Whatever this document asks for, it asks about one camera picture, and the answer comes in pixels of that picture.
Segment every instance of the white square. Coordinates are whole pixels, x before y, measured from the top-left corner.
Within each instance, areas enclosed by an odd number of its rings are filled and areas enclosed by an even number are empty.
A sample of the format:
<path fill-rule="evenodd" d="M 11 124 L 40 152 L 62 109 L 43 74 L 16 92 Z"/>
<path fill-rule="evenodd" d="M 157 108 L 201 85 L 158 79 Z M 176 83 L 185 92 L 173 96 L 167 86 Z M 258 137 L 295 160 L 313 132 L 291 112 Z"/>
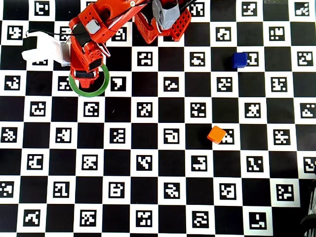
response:
<path fill-rule="evenodd" d="M 78 97 L 78 122 L 101 122 L 105 119 L 105 99 L 103 96 Z"/>
<path fill-rule="evenodd" d="M 3 197 L 0 197 L 1 204 L 18 204 L 19 203 L 20 178 L 21 178 L 21 176 L 19 176 L 19 175 L 14 175 L 14 176 L 13 175 L 12 176 L 2 175 L 2 176 L 0 176 L 0 190 L 1 190 L 1 192 L 4 193 L 3 195 L 1 195 Z M 5 183 L 6 181 L 14 182 L 13 186 L 11 185 L 12 183 L 7 183 L 7 185 L 6 185 L 6 183 Z"/>
<path fill-rule="evenodd" d="M 291 46 L 290 22 L 264 21 L 263 22 L 263 41 L 264 41 L 264 46 Z"/>
<path fill-rule="evenodd" d="M 24 217 L 25 210 L 33 210 L 34 212 Z M 16 231 L 18 233 L 45 233 L 46 210 L 47 204 L 45 203 L 20 203 Z M 26 223 L 35 223 L 39 226 L 23 226 L 24 220 Z"/>
<path fill-rule="evenodd" d="M 264 72 L 265 71 L 265 48 L 262 46 L 238 46 L 237 52 L 248 53 L 248 65 L 238 68 L 238 72 Z"/>
<path fill-rule="evenodd" d="M 215 206 L 242 206 L 241 178 L 214 177 L 213 182 Z"/>
<path fill-rule="evenodd" d="M 137 227 L 139 220 L 138 218 L 144 218 L 142 221 L 143 225 Z M 130 232 L 131 233 L 158 233 L 158 205 L 153 204 L 132 204 L 130 205 Z"/>
<path fill-rule="evenodd" d="M 316 71 L 316 46 L 292 46 L 291 47 L 292 71 L 315 72 Z"/>
<path fill-rule="evenodd" d="M 209 0 L 197 0 L 196 2 L 192 3 L 188 7 L 192 16 L 191 22 L 210 22 L 210 4 L 211 2 Z"/>
<path fill-rule="evenodd" d="M 2 21 L 1 45 L 22 46 L 28 29 L 28 21 Z"/>
<path fill-rule="evenodd" d="M 77 149 L 76 176 L 103 176 L 103 169 L 103 149 Z"/>
<path fill-rule="evenodd" d="M 211 72 L 211 47 L 185 47 L 185 72 Z"/>
<path fill-rule="evenodd" d="M 19 149 L 23 146 L 23 122 L 0 122 L 0 148 Z"/>
<path fill-rule="evenodd" d="M 133 22 L 126 22 L 107 42 L 107 47 L 132 47 Z"/>
<path fill-rule="evenodd" d="M 21 155 L 22 176 L 47 176 L 49 149 L 23 148 Z"/>
<path fill-rule="evenodd" d="M 104 176 L 102 203 L 130 204 L 130 177 Z"/>
<path fill-rule="evenodd" d="M 24 122 L 50 122 L 51 96 L 25 96 Z"/>
<path fill-rule="evenodd" d="M 53 71 L 52 96 L 78 97 L 69 85 L 69 71 Z"/>
<path fill-rule="evenodd" d="M 55 21 L 55 1 L 45 1 L 49 5 L 41 4 L 41 0 L 29 0 L 29 21 Z"/>
<path fill-rule="evenodd" d="M 238 104 L 239 123 L 267 123 L 267 102 L 265 97 L 240 97 Z"/>
<path fill-rule="evenodd" d="M 196 214 L 200 214 L 200 220 L 197 220 Z M 213 235 L 215 234 L 215 211 L 214 206 L 211 205 L 187 205 L 186 206 L 186 219 L 187 219 L 187 234 L 200 234 L 200 235 Z M 208 228 L 199 228 L 202 221 L 208 222 Z"/>
<path fill-rule="evenodd" d="M 240 151 L 242 178 L 270 178 L 268 151 Z"/>
<path fill-rule="evenodd" d="M 226 131 L 226 135 L 220 144 L 213 143 L 214 151 L 239 151 L 240 127 L 239 123 L 212 123 L 212 128 L 218 126 Z"/>
<path fill-rule="evenodd" d="M 294 112 L 295 124 L 316 124 L 316 98 L 294 98 Z"/>
<path fill-rule="evenodd" d="M 295 4 L 308 2 L 308 6 L 298 6 Z M 313 0 L 295 0 L 288 3 L 290 21 L 296 22 L 314 22 L 315 21 L 315 1 Z"/>
<path fill-rule="evenodd" d="M 110 71 L 110 83 L 105 91 L 105 97 L 131 97 L 132 72 Z"/>
<path fill-rule="evenodd" d="M 236 22 L 211 22 L 210 34 L 212 47 L 237 47 Z"/>
<path fill-rule="evenodd" d="M 158 36 L 158 47 L 184 47 L 184 36 L 179 41 L 164 41 L 163 36 Z"/>
<path fill-rule="evenodd" d="M 25 91 L 26 91 L 26 71 L 0 70 L 0 95 L 1 96 L 25 96 Z"/>
<path fill-rule="evenodd" d="M 130 162 L 131 177 L 158 177 L 158 150 L 132 149 Z"/>
<path fill-rule="evenodd" d="M 265 72 L 267 98 L 293 98 L 292 72 Z"/>
<path fill-rule="evenodd" d="M 158 72 L 158 97 L 184 97 L 184 72 Z"/>
<path fill-rule="evenodd" d="M 295 124 L 267 124 L 267 134 L 268 134 L 268 149 L 269 151 L 296 151 L 296 129 Z M 286 138 L 283 136 L 288 136 L 286 134 L 282 135 L 279 131 L 285 130 L 286 133 L 290 132 L 290 137 Z M 275 136 L 277 136 L 278 143 L 274 143 Z M 290 139 L 290 145 L 286 144 L 286 140 Z"/>
<path fill-rule="evenodd" d="M 47 203 L 48 204 L 75 204 L 75 193 L 76 193 L 76 177 L 75 176 L 53 175 L 53 176 L 48 177 L 48 183 L 47 183 Z"/>
<path fill-rule="evenodd" d="M 106 122 L 104 124 L 104 148 L 130 150 L 131 149 L 131 129 L 132 129 L 131 123 L 129 122 Z M 120 134 L 118 134 L 118 132 L 120 133 L 121 130 L 122 130 L 122 134 L 124 134 L 124 143 L 123 142 L 121 143 L 119 141 Z"/>
<path fill-rule="evenodd" d="M 158 123 L 158 97 L 131 98 L 132 123 Z"/>
<path fill-rule="evenodd" d="M 258 222 L 251 224 L 249 221 L 249 213 L 258 213 L 257 218 L 260 218 L 260 213 L 265 213 L 266 222 Z M 272 207 L 270 206 L 243 206 L 243 233 L 248 236 L 273 236 L 273 225 L 272 225 Z M 258 227 L 265 228 L 265 230 L 256 230 L 253 228 Z"/>
<path fill-rule="evenodd" d="M 159 205 L 185 205 L 186 203 L 186 177 L 158 177 Z"/>
<path fill-rule="evenodd" d="M 297 151 L 297 168 L 300 179 L 315 179 L 316 154 L 312 151 Z"/>
<path fill-rule="evenodd" d="M 185 150 L 185 123 L 158 123 L 159 150 Z"/>
<path fill-rule="evenodd" d="M 237 22 L 262 22 L 263 21 L 263 1 L 259 0 L 237 0 L 236 1 Z"/>
<path fill-rule="evenodd" d="M 211 72 L 212 97 L 238 97 L 238 72 Z"/>
<path fill-rule="evenodd" d="M 185 97 L 184 108 L 185 123 L 212 123 L 211 97 Z"/>
<path fill-rule="evenodd" d="M 83 217 L 80 215 L 90 215 L 91 218 L 87 218 L 86 221 L 95 223 L 96 226 L 80 226 Z M 103 205 L 102 204 L 75 204 L 75 217 L 74 217 L 74 233 L 101 233 L 102 232 L 102 218 L 103 218 Z"/>
<path fill-rule="evenodd" d="M 279 187 L 277 189 L 277 185 L 290 185 L 289 188 L 294 196 L 286 197 L 284 191 L 289 191 L 289 189 L 284 190 L 282 187 L 281 189 Z M 298 179 L 270 179 L 270 192 L 272 207 L 301 207 Z"/>
<path fill-rule="evenodd" d="M 186 150 L 186 177 L 213 177 L 213 151 Z"/>
<path fill-rule="evenodd" d="M 154 46 L 132 47 L 132 71 L 133 72 L 157 72 L 158 71 L 158 47 L 154 47 Z"/>
<path fill-rule="evenodd" d="M 77 133 L 78 133 L 77 122 L 51 122 L 49 148 L 76 149 L 77 148 Z"/>

